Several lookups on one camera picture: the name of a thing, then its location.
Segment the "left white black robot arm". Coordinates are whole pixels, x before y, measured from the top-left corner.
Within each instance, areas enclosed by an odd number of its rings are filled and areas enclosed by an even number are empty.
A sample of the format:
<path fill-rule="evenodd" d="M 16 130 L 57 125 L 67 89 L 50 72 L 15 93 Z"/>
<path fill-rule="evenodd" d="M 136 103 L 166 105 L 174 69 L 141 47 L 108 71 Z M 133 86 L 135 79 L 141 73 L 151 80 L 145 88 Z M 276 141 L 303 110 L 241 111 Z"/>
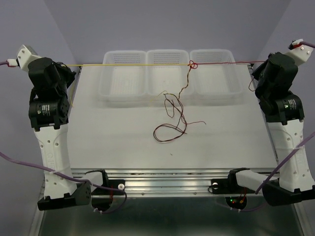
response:
<path fill-rule="evenodd" d="M 88 205 L 91 186 L 73 180 L 67 148 L 67 89 L 75 72 L 50 58 L 35 59 L 28 65 L 33 84 L 29 119 L 38 140 L 44 167 L 45 189 L 38 201 L 39 210 Z"/>

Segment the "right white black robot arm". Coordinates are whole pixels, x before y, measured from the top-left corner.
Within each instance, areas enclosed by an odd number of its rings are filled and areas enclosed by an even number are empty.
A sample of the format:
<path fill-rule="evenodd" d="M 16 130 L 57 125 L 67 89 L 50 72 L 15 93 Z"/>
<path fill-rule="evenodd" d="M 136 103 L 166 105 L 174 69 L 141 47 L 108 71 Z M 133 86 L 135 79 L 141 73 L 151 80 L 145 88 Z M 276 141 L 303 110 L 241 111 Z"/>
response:
<path fill-rule="evenodd" d="M 279 161 L 268 175 L 248 168 L 234 169 L 226 180 L 227 188 L 237 192 L 243 187 L 263 194 L 271 206 L 283 206 L 312 200 L 315 180 L 312 177 L 305 144 L 314 137 L 303 136 L 304 110 L 301 99 L 289 89 L 299 63 L 288 54 L 270 54 L 252 76 L 257 80 L 255 95 L 265 115 Z"/>

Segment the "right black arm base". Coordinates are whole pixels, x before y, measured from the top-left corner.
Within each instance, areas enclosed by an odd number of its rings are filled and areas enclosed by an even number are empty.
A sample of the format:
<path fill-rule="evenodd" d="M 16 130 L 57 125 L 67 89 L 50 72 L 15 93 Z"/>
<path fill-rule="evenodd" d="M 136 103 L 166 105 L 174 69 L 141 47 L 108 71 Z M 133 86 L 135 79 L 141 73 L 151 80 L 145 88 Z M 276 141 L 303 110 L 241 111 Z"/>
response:
<path fill-rule="evenodd" d="M 236 211 L 246 211 L 247 195 L 254 193 L 253 190 L 246 187 L 229 183 L 229 180 L 226 178 L 212 179 L 208 192 L 214 195 L 225 195 L 226 204 L 223 206 Z"/>

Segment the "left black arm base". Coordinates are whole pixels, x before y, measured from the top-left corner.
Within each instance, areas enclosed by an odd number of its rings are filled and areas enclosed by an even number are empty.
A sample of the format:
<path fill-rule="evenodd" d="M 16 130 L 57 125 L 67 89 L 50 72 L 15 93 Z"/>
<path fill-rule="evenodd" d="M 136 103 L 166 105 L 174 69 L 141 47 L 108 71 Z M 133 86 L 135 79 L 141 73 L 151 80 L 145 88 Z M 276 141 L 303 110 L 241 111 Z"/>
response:
<path fill-rule="evenodd" d="M 104 180 L 102 184 L 87 179 L 81 180 L 87 183 L 91 189 L 92 196 L 101 195 L 104 198 L 92 199 L 91 206 L 94 212 L 99 214 L 110 214 L 122 209 L 127 201 L 124 179 Z"/>

